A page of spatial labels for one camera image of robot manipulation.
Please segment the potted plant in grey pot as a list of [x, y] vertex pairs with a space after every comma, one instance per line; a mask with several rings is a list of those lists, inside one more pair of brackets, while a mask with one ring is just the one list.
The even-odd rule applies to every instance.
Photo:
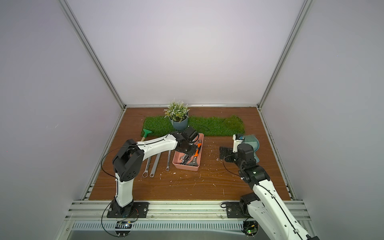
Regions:
[[188, 105], [182, 101], [172, 101], [164, 109], [165, 117], [171, 121], [172, 127], [177, 131], [183, 131], [188, 127], [189, 121]]

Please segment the teal dustpan with brush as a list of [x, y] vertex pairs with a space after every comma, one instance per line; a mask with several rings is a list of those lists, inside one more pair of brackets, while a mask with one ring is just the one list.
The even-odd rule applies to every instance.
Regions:
[[255, 135], [246, 135], [244, 136], [244, 143], [249, 144], [253, 147], [254, 158], [256, 160], [256, 163], [259, 163], [260, 159], [257, 156], [257, 150], [260, 148], [259, 140], [256, 138]]

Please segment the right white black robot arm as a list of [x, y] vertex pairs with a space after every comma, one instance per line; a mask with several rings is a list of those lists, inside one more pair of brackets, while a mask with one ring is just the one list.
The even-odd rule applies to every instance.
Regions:
[[237, 151], [220, 147], [220, 159], [235, 163], [239, 176], [253, 190], [241, 197], [242, 215], [246, 217], [242, 232], [254, 237], [262, 228], [271, 240], [318, 240], [310, 235], [290, 212], [281, 199], [274, 184], [255, 158], [254, 148], [246, 143], [239, 144]]

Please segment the aluminium frame rail front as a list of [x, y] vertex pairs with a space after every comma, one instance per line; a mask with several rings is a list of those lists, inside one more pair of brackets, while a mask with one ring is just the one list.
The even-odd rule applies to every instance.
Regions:
[[[227, 218], [226, 210], [221, 208], [223, 201], [148, 201], [150, 203], [146, 218], [107, 218], [110, 201], [74, 201], [65, 216], [66, 221], [112, 221], [122, 219], [139, 220], [219, 220]], [[266, 203], [252, 202], [250, 214], [264, 216], [271, 214]]]

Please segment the controller board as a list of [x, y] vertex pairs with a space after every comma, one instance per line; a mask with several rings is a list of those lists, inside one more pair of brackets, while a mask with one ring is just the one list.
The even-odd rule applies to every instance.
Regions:
[[256, 221], [244, 221], [242, 227], [242, 233], [247, 237], [255, 237], [259, 231], [259, 224]]
[[133, 224], [129, 221], [117, 221], [115, 225], [115, 233], [118, 238], [126, 237], [133, 227]]

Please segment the large silver combination wrench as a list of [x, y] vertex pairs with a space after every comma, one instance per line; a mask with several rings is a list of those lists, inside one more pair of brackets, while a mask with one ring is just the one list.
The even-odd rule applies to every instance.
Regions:
[[158, 167], [158, 164], [159, 164], [159, 161], [160, 161], [161, 154], [162, 154], [162, 153], [158, 153], [158, 154], [156, 155], [156, 159], [155, 159], [153, 168], [152, 168], [151, 173], [150, 173], [150, 177], [151, 177], [151, 178], [153, 178], [153, 177], [155, 176], [155, 174], [156, 174], [156, 170], [157, 170], [157, 167]]

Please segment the left controller board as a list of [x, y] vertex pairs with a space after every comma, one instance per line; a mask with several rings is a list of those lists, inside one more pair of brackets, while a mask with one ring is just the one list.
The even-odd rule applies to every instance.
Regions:
[[118, 238], [126, 237], [133, 227], [133, 224], [129, 221], [117, 221], [115, 225], [115, 233]]

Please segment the right controller board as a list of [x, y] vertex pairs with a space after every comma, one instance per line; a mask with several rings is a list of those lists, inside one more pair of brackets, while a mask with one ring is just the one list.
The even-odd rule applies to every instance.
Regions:
[[242, 227], [242, 233], [247, 237], [255, 237], [259, 231], [259, 224], [256, 221], [244, 221]]

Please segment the green artificial grass mat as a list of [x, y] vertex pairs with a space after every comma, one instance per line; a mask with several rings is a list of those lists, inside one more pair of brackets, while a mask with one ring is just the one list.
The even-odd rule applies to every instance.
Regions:
[[[246, 132], [242, 119], [236, 115], [228, 118], [192, 116], [188, 119], [188, 125], [199, 133], [212, 137], [226, 137]], [[147, 117], [143, 129], [151, 131], [150, 137], [165, 136], [176, 130], [169, 118], [163, 116]]]

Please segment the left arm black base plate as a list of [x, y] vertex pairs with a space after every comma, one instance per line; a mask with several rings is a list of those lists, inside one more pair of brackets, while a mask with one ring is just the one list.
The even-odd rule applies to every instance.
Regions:
[[116, 200], [113, 200], [107, 208], [107, 218], [146, 218], [149, 205], [149, 202], [132, 201], [125, 207], [121, 207]]

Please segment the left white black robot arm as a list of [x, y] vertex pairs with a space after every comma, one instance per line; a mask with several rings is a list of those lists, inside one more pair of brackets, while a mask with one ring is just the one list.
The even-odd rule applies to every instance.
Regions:
[[198, 149], [197, 142], [200, 134], [192, 127], [183, 132], [171, 132], [157, 139], [135, 142], [126, 141], [121, 150], [113, 159], [115, 177], [117, 178], [117, 191], [115, 202], [124, 208], [133, 202], [133, 184], [138, 176], [142, 162], [148, 157], [162, 152], [177, 151], [192, 155]]

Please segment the small silver wrench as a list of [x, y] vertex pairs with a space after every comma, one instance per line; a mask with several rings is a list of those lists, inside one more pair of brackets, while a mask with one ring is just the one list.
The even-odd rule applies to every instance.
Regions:
[[172, 151], [168, 151], [168, 157], [167, 157], [167, 166], [166, 166], [166, 171], [168, 172], [170, 170], [170, 162], [171, 162], [171, 153]]

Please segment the pink plastic storage box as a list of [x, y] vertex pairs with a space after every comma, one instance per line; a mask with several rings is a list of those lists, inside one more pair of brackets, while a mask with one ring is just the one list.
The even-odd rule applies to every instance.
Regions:
[[202, 146], [201, 146], [201, 150], [199, 152], [199, 155], [197, 157], [197, 166], [192, 166], [191, 165], [191, 162], [193, 161], [194, 159], [194, 155], [196, 153], [191, 155], [191, 156], [187, 156], [186, 154], [184, 153], [180, 153], [180, 152], [175, 152], [175, 155], [172, 159], [172, 164], [177, 168], [177, 169], [180, 169], [180, 170], [188, 170], [188, 171], [198, 171], [199, 167], [200, 167], [200, 162], [201, 162], [201, 155], [202, 155], [202, 147], [203, 147], [203, 140], [204, 140], [204, 134], [202, 133], [199, 133], [200, 137], [198, 139], [197, 142], [195, 142], [195, 145], [198, 147], [198, 144], [199, 143], [202, 143]]

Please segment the orange black adjustable wrench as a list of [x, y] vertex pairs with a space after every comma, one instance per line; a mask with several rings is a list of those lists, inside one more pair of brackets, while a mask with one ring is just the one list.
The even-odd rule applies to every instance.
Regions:
[[198, 164], [197, 164], [197, 157], [198, 157], [199, 152], [200, 152], [200, 150], [201, 150], [201, 146], [202, 146], [202, 143], [199, 143], [199, 144], [198, 144], [198, 149], [197, 149], [197, 151], [196, 151], [196, 153], [195, 153], [195, 155], [194, 155], [194, 159], [193, 159], [193, 161], [191, 162], [191, 165], [194, 166], [194, 167], [198, 165]]

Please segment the medium silver wrench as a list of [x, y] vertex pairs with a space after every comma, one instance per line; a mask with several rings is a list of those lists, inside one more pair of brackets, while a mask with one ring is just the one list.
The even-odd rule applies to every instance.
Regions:
[[147, 178], [149, 176], [149, 167], [151, 164], [151, 159], [152, 159], [152, 157], [148, 157], [148, 159], [147, 159], [146, 167], [145, 167], [145, 170], [142, 174], [143, 178]]

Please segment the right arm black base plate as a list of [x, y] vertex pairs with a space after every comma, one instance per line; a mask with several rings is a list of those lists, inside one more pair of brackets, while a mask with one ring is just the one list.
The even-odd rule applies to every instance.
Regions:
[[255, 220], [249, 212], [251, 203], [252, 202], [222, 202], [221, 208], [226, 210], [227, 218], [229, 219], [249, 218]]

